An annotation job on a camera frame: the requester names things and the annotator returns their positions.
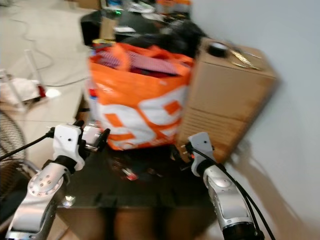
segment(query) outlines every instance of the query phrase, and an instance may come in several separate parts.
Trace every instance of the white wall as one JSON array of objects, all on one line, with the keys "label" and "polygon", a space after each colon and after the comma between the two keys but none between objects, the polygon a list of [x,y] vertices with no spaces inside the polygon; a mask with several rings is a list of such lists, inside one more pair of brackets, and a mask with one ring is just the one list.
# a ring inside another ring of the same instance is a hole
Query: white wall
[{"label": "white wall", "polygon": [[228,166],[277,240],[320,239],[319,12],[319,0],[193,1],[200,28],[262,50],[282,82]]}]

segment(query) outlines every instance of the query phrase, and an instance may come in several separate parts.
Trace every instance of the white cable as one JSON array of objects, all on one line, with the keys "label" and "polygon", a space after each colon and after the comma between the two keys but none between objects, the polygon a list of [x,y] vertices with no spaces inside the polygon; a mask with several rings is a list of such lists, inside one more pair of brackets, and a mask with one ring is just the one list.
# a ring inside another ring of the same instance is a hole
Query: white cable
[{"label": "white cable", "polygon": [[[38,71],[41,71],[43,69],[47,69],[47,68],[51,68],[52,66],[55,65],[55,60],[52,58],[52,56],[50,56],[49,54],[46,54],[45,52],[41,51],[38,49],[37,47],[37,40],[35,39],[30,39],[27,37],[28,33],[29,33],[29,29],[30,29],[30,24],[27,22],[27,21],[22,21],[22,20],[17,20],[17,19],[14,19],[12,18],[13,16],[19,14],[22,12],[22,9],[23,9],[23,6],[20,6],[20,5],[16,5],[15,3],[13,3],[11,6],[14,6],[14,7],[19,7],[20,8],[20,11],[17,11],[17,12],[14,12],[11,14],[11,16],[9,17],[9,20],[13,21],[13,22],[17,22],[17,23],[21,23],[25,26],[25,30],[24,30],[24,33],[21,35],[21,38],[25,41],[28,41],[28,42],[31,42],[32,44],[32,48],[35,52],[39,53],[40,55],[43,55],[45,56],[47,59],[49,59],[49,64],[47,66],[43,66],[43,67],[40,67],[40,68],[37,68]],[[79,80],[76,80],[76,81],[72,81],[72,82],[68,82],[68,83],[65,83],[65,84],[61,84],[61,85],[55,85],[57,83],[60,83],[62,81],[65,81],[66,79],[78,74],[79,72],[74,72],[72,74],[69,74],[67,75],[66,77],[63,77],[62,79],[56,81],[53,85],[49,85],[49,84],[45,84],[46,87],[64,87],[64,86],[68,86],[68,85],[71,85],[71,84],[75,84],[75,83],[78,83],[78,82],[81,82],[81,81],[84,81],[88,78],[90,78],[89,76],[88,77],[83,77]]]}]

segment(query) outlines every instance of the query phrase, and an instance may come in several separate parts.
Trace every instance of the orange plastic bag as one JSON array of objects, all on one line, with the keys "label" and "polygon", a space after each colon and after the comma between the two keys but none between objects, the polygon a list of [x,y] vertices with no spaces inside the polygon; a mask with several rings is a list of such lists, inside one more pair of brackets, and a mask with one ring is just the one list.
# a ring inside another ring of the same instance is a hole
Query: orange plastic bag
[{"label": "orange plastic bag", "polygon": [[[89,65],[97,88],[98,121],[102,128],[111,129],[108,144],[126,150],[173,143],[191,75],[186,65],[192,66],[193,59],[156,46],[145,49],[116,43],[104,50],[120,61],[117,69],[96,63],[98,55],[90,57]],[[126,51],[167,59],[178,75],[156,78],[129,72]]]}]

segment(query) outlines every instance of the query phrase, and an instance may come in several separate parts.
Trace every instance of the tiled floor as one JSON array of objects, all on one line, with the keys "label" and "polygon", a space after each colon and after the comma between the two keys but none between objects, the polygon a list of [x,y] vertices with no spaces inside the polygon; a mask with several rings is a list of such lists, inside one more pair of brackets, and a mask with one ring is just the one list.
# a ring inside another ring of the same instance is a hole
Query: tiled floor
[{"label": "tiled floor", "polygon": [[[62,85],[89,76],[87,55],[89,49],[82,44],[80,18],[92,10],[72,6],[64,0],[14,0],[13,6],[0,7],[0,69],[15,74],[24,62],[24,50],[31,49],[46,85]],[[35,44],[24,38],[35,40]],[[36,49],[51,56],[40,54]],[[35,104],[26,114],[9,112],[23,129],[27,142],[31,142],[60,123],[72,123],[82,97],[84,81],[64,86],[48,87],[45,101]],[[28,159],[39,167],[52,158],[52,139],[28,149]],[[56,230],[66,226],[58,218],[48,239],[57,239]],[[71,232],[63,240],[77,239]]]}]

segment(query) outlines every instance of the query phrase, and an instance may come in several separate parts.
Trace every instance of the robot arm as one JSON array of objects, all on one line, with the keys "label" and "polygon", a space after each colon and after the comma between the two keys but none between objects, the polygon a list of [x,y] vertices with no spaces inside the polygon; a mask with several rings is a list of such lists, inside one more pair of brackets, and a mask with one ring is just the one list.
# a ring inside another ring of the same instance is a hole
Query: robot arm
[{"label": "robot arm", "polygon": [[[99,137],[99,146],[105,144],[109,132],[107,129]],[[47,239],[57,205],[65,199],[71,174],[84,167],[88,156],[86,150],[98,150],[97,144],[88,145],[82,138],[83,129],[80,126],[60,124],[54,128],[54,161],[45,164],[43,170],[29,181],[27,194],[14,214],[6,239]]]},{"label": "robot arm", "polygon": [[[213,164],[213,148],[206,132],[199,132],[188,138],[184,147],[191,154],[191,171],[208,188],[219,226],[225,240],[263,240],[264,235],[256,230],[249,207],[235,183],[217,164]],[[203,156],[212,156],[209,160]]]}]

